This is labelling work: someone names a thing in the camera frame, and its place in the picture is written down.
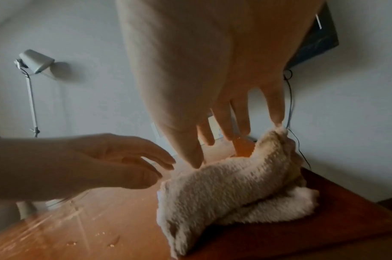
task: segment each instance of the folded towel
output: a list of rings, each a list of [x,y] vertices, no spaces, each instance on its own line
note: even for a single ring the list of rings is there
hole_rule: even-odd
[[[158,192],[157,223],[171,256],[184,256],[211,224],[290,221],[313,213],[318,191],[285,128],[266,133],[249,158],[227,158],[174,176]]]

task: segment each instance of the white lamp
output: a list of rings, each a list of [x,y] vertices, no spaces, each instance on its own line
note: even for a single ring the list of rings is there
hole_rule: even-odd
[[[30,109],[32,112],[32,121],[33,121],[33,129],[31,129],[34,133],[34,137],[38,137],[40,133],[38,129],[38,122],[36,120],[35,113],[35,103],[33,101],[33,93],[32,93],[32,83],[30,81],[29,73],[24,70],[24,68],[29,68],[34,74],[38,74],[45,69],[47,69],[50,65],[52,65],[55,60],[45,56],[34,50],[26,50],[19,54],[20,59],[15,60],[16,67],[21,70],[22,74],[26,77],[26,83],[28,86],[28,95],[29,95],[29,103]]]

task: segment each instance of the crumpled towel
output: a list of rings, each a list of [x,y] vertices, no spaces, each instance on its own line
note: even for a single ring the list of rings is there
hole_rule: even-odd
[[[313,213],[303,160],[287,129],[266,133],[249,158],[227,158],[162,183],[157,223],[172,257],[184,256],[211,224],[291,221]]]

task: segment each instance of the wooden table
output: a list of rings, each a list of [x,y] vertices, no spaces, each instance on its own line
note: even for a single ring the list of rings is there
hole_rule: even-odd
[[[238,140],[235,147],[244,155],[252,144]],[[235,150],[220,140],[205,154],[215,161]],[[189,170],[182,161],[175,168],[172,174]],[[303,174],[321,192],[313,216],[211,227],[183,259],[392,259],[392,213],[310,171]],[[158,189],[101,188],[80,194],[1,233],[0,259],[167,260],[167,240],[156,224]]]

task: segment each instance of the desk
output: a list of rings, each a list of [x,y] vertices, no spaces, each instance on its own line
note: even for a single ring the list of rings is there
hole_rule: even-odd
[[[239,141],[235,147],[250,151],[252,144]],[[235,154],[232,143],[224,140],[204,150],[208,161]],[[178,161],[172,174],[190,170]],[[321,193],[313,216],[280,224],[211,227],[183,259],[346,259],[346,252],[366,255],[356,259],[377,259],[377,254],[392,259],[391,213],[310,171],[303,174]],[[95,189],[38,213],[0,233],[0,259],[167,260],[167,240],[156,224],[159,185]]]

